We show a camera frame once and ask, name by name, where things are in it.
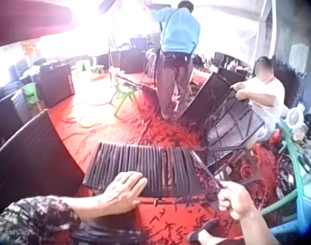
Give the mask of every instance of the green stool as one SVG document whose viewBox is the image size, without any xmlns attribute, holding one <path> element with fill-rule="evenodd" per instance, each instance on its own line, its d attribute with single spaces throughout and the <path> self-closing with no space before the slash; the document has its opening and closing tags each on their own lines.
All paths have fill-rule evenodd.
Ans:
<svg viewBox="0 0 311 245">
<path fill-rule="evenodd" d="M 37 96 L 36 86 L 35 83 L 29 83 L 23 87 L 23 93 L 25 95 L 27 103 L 30 107 L 37 105 L 39 111 L 41 111 L 39 106 L 39 99 Z"/>
</svg>

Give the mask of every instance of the light blue shirt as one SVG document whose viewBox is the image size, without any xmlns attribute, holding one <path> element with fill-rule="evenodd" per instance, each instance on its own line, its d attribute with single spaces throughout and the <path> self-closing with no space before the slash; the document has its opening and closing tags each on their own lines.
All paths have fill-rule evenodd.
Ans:
<svg viewBox="0 0 311 245">
<path fill-rule="evenodd" d="M 151 13 L 155 21 L 164 22 L 161 33 L 163 52 L 194 52 L 199 43 L 201 26 L 187 8 L 164 8 Z"/>
</svg>

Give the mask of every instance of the sneaker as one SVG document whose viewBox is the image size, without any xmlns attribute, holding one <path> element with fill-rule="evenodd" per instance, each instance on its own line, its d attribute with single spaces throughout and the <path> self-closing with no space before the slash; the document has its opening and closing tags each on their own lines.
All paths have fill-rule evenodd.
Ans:
<svg viewBox="0 0 311 245">
<path fill-rule="evenodd" d="M 218 226 L 219 226 L 219 219 L 213 218 L 209 220 L 208 222 L 205 222 L 204 225 L 198 230 L 190 232 L 187 235 L 187 241 L 190 244 L 199 244 L 198 233 L 200 233 L 202 230 L 206 230 L 208 233 L 210 233 L 211 230 L 216 229 Z"/>
</svg>

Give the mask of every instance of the bag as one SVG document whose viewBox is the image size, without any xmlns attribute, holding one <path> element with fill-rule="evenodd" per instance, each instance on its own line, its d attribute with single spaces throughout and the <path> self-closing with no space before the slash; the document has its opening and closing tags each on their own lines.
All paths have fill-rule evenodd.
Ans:
<svg viewBox="0 0 311 245">
<path fill-rule="evenodd" d="M 164 64 L 163 67 L 180 68 L 190 64 L 191 54 L 182 52 L 164 52 Z"/>
</svg>

